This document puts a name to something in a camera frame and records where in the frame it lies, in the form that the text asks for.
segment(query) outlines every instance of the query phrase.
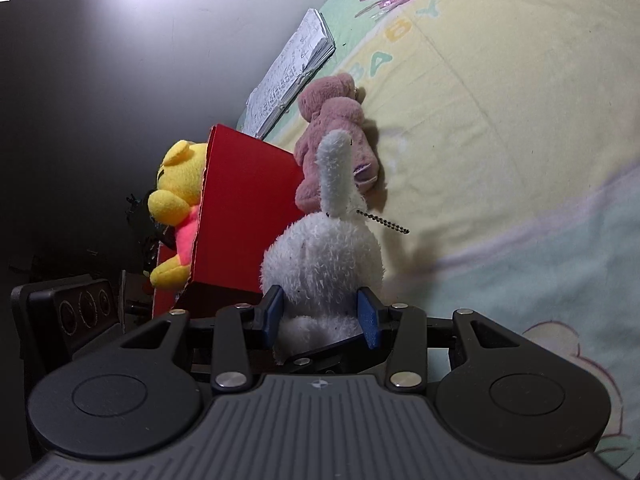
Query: notebook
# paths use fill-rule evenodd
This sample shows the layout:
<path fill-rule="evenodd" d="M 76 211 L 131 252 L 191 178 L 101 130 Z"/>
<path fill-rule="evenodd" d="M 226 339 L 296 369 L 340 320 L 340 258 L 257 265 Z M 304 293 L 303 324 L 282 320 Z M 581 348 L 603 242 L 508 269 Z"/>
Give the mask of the notebook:
<path fill-rule="evenodd" d="M 335 52 L 322 14 L 309 9 L 246 102 L 242 133 L 263 139 L 313 74 Z"/>

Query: wall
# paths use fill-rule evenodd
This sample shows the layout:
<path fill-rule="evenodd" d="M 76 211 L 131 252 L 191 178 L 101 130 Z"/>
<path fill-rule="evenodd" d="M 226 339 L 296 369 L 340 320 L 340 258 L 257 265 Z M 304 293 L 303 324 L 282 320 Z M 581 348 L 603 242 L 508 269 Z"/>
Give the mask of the wall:
<path fill-rule="evenodd" d="M 137 263 L 125 201 L 166 149 L 235 125 L 309 7 L 325 0 L 0 4 L 2 214 L 36 248 Z"/>

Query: white stuffed bunny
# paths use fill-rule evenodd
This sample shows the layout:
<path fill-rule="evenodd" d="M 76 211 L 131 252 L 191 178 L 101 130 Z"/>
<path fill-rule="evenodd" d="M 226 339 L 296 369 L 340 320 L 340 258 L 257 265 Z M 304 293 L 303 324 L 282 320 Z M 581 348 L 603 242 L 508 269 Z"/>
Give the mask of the white stuffed bunny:
<path fill-rule="evenodd" d="M 290 225 L 262 261 L 262 292 L 279 285 L 286 297 L 274 346 L 279 363 L 359 334 L 357 291 L 382 288 L 380 245 L 356 212 L 367 206 L 353 181 L 349 134 L 329 132 L 316 163 L 321 212 Z"/>

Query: gray ridged surface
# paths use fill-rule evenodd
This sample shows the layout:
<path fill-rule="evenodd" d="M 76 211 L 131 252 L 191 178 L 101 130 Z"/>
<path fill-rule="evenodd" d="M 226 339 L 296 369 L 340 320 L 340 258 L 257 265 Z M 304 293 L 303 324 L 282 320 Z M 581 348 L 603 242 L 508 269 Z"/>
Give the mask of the gray ridged surface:
<path fill-rule="evenodd" d="M 318 381 L 328 384 L 318 388 Z M 200 425 L 143 458 L 83 463 L 50 453 L 33 480 L 605 480 L 587 455 L 553 465 L 501 462 L 442 429 L 418 397 L 372 376 L 268 376 L 219 398 Z"/>

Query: red cardboard box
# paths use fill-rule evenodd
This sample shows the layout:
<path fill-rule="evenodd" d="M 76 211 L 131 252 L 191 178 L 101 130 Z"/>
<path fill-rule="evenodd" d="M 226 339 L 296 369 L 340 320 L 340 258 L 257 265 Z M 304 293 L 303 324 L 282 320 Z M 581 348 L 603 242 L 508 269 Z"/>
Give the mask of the red cardboard box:
<path fill-rule="evenodd" d="M 191 276 L 176 308 L 208 317 L 260 301 L 264 251 L 303 215 L 294 202 L 302 178 L 289 152 L 222 124 L 211 129 Z M 172 297 L 156 294 L 154 316 L 173 306 Z"/>
<path fill-rule="evenodd" d="M 160 265 L 162 262 L 167 261 L 176 255 L 175 251 L 172 251 L 164 244 L 159 244 L 158 257 L 156 259 L 156 265 Z M 169 312 L 175 304 L 175 290 L 165 290 L 162 288 L 156 288 L 154 290 L 154 306 L 152 311 L 152 317 L 162 316 Z"/>

